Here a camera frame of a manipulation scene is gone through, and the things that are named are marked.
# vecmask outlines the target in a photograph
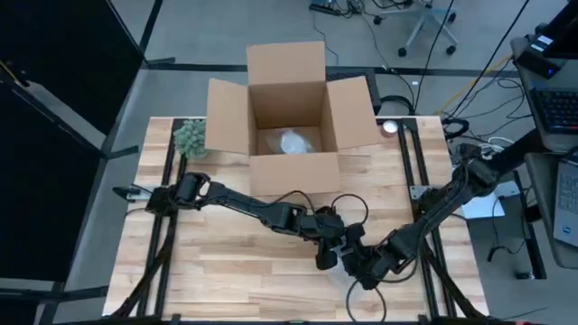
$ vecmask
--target cardboard box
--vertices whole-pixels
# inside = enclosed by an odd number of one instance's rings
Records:
[[[247,48],[249,85],[211,79],[205,146],[249,157],[251,195],[340,190],[339,149],[379,142],[365,78],[326,82],[323,42]],[[318,152],[272,154],[293,128]]]

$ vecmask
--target office chair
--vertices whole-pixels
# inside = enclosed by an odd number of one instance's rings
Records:
[[[442,26],[443,17],[445,16],[447,9],[435,8],[433,7],[433,2],[434,0],[414,0],[410,4],[417,5],[418,7],[415,9],[389,10],[383,12],[380,15],[377,15],[373,19],[373,23],[379,25],[381,24],[381,21],[383,19],[389,16],[408,16],[408,15],[419,16],[419,21],[417,22],[417,25],[415,26],[412,34],[409,36],[409,39],[407,39],[406,46],[397,50],[397,55],[399,57],[405,57],[407,55],[407,48],[409,48],[412,42],[414,42],[415,37],[422,29],[422,27],[424,27],[425,21],[431,21],[437,26],[436,28],[440,28],[440,26]],[[450,14],[448,15],[447,23],[453,23],[453,21],[455,21],[455,17],[456,17],[456,10],[451,9]],[[452,45],[450,45],[445,50],[445,52],[448,55],[452,55],[455,52],[456,46],[458,45],[458,40],[455,38],[455,36],[453,36],[452,32],[450,32],[450,30],[448,30],[446,26],[442,28],[442,34],[445,37],[447,37],[448,40],[450,40],[450,42],[452,43]]]

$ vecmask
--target wooden table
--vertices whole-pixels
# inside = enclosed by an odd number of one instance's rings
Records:
[[[172,122],[170,117],[151,118],[136,184],[161,183]],[[440,120],[418,117],[417,122],[430,182],[443,185],[450,179],[452,167]],[[409,146],[415,179],[419,180],[413,146]],[[366,245],[376,244],[392,229],[412,221],[396,137],[342,150],[339,159],[342,191],[358,194],[370,209],[363,237]],[[175,156],[171,183],[175,182],[179,161]],[[211,153],[202,161],[189,162],[187,170],[206,172],[214,181],[248,193],[247,163],[242,154]],[[312,200],[320,207],[330,204],[338,194],[315,194]],[[299,197],[289,200],[303,204]],[[143,205],[133,204],[129,209]],[[337,207],[347,223],[363,217],[363,206],[353,198],[340,200]],[[104,314],[118,308],[140,280],[153,220],[154,216],[145,212],[126,218]],[[465,221],[450,217],[440,231],[450,275],[474,306],[487,313]],[[208,206],[202,211],[181,211],[163,317],[180,313],[184,320],[349,320],[344,297],[353,279],[339,268],[317,270],[316,251],[311,243],[276,234],[229,209]],[[418,268],[418,274],[405,283],[379,286],[387,301],[387,320],[416,320],[418,314],[429,314],[419,273]],[[434,280],[439,309],[444,312],[441,285],[435,276]],[[149,313],[155,293],[156,282],[149,296]],[[382,315],[375,292],[358,287],[351,301],[358,320],[378,320]]]

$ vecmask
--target succulent plant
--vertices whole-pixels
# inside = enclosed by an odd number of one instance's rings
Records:
[[[205,149],[205,128],[207,122],[186,120],[184,125],[174,131],[174,147],[187,159],[201,159],[209,154]]]

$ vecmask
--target floor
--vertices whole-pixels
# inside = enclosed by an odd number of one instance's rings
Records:
[[[366,2],[369,12],[378,13],[378,9],[369,0]],[[458,50],[448,56],[445,48],[449,43],[440,38],[433,50],[430,68],[482,69],[523,2],[456,1],[455,7],[459,13],[450,29],[461,43]],[[142,37],[153,3],[154,0],[113,1],[114,7],[136,40]],[[449,1],[437,0],[435,4],[446,7]],[[512,36],[531,33],[535,25],[548,22],[564,4],[565,0],[530,2],[507,40]],[[313,14],[307,10],[307,5],[307,0],[164,0],[146,57],[149,60],[175,57],[179,63],[245,64],[245,48],[248,44],[322,40],[322,36],[313,29]],[[380,26],[375,26],[368,21],[364,22],[364,18],[360,16],[346,20],[317,13],[315,22],[317,28],[325,32],[328,46],[339,54],[338,63],[337,58],[327,51],[327,65],[375,67],[387,64],[392,67],[422,68],[437,32],[433,26],[427,24],[409,49],[407,57],[398,58],[397,48],[405,43],[416,19],[391,17]],[[375,32],[377,46],[387,63],[382,61],[376,52],[369,28]],[[508,42],[504,42],[495,61],[509,53]],[[512,69],[511,65],[507,67],[507,70]],[[410,84],[415,83],[412,88],[417,92],[419,76],[404,77]],[[247,83],[247,74],[243,72],[141,70],[126,101],[126,112],[115,148],[141,144],[149,116],[205,115],[209,78]],[[381,96],[410,96],[406,85],[397,77],[378,75],[377,79]],[[471,80],[471,77],[426,77],[417,107],[418,114],[430,115],[437,111]],[[480,84],[483,85],[488,80],[483,79]],[[519,90],[516,88],[493,85],[480,93],[464,115],[491,110],[517,96]],[[506,115],[517,103],[518,100],[514,100],[496,113],[471,119],[471,129],[476,134],[493,131],[508,121]],[[523,104],[517,116],[528,113],[527,104]],[[405,114],[406,109],[396,104],[385,104],[380,112],[380,115]],[[515,140],[533,126],[532,119],[526,118],[508,125],[496,135]],[[135,176],[137,161],[137,156],[129,156],[115,160],[107,167],[81,243],[79,257],[67,285],[69,289],[108,283],[122,231],[122,216],[126,211],[126,203],[113,195],[110,189],[113,186],[126,186],[131,182]],[[510,202],[506,204],[506,210],[507,217],[500,218],[497,222],[499,233],[503,242],[515,247],[520,239],[519,206]],[[486,255],[493,240],[491,223],[488,220],[470,223],[471,238],[490,313],[495,317],[505,318],[547,307],[523,318],[549,324],[571,323],[575,312],[573,307],[578,299],[578,287],[571,281],[574,273],[555,266],[540,222],[536,225],[536,231],[549,278],[544,281],[517,281],[513,278],[514,272],[526,270],[528,266],[525,250],[522,249],[521,253],[515,256],[497,255],[490,264],[486,261]],[[56,320],[62,322],[96,319],[100,316],[103,303],[103,299],[97,299],[62,304]]]

